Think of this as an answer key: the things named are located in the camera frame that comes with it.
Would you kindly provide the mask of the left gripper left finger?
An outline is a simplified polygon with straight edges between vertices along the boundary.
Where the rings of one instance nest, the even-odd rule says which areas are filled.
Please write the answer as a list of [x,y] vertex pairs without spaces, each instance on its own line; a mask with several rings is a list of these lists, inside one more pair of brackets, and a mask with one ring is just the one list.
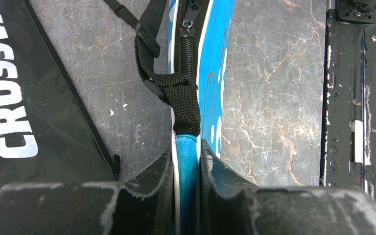
[[170,151],[126,182],[27,183],[0,189],[0,235],[171,235],[173,232]]

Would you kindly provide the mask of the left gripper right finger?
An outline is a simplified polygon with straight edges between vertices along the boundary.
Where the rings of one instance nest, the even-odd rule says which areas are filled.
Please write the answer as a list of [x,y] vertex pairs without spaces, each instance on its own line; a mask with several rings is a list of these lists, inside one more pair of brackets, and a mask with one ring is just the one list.
[[376,202],[354,187],[259,187],[201,140],[201,234],[376,235]]

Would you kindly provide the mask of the black Crossway racket bag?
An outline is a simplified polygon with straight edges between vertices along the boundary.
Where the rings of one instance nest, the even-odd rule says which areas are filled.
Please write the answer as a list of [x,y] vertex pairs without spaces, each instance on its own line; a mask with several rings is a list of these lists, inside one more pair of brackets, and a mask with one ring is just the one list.
[[0,0],[0,188],[118,174],[30,2]]

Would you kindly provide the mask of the blue Sport racket bag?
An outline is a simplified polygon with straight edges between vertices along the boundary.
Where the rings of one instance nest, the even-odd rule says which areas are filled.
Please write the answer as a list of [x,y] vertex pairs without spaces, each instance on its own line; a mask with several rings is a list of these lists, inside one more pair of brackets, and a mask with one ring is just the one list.
[[152,0],[137,18],[116,0],[114,14],[136,32],[144,85],[171,107],[175,233],[197,231],[201,141],[221,150],[224,78],[234,1]]

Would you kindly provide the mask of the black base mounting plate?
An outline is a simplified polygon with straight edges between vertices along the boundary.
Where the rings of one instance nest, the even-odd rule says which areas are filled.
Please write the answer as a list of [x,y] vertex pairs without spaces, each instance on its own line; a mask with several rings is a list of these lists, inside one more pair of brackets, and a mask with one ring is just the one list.
[[329,0],[320,185],[376,200],[376,0]]

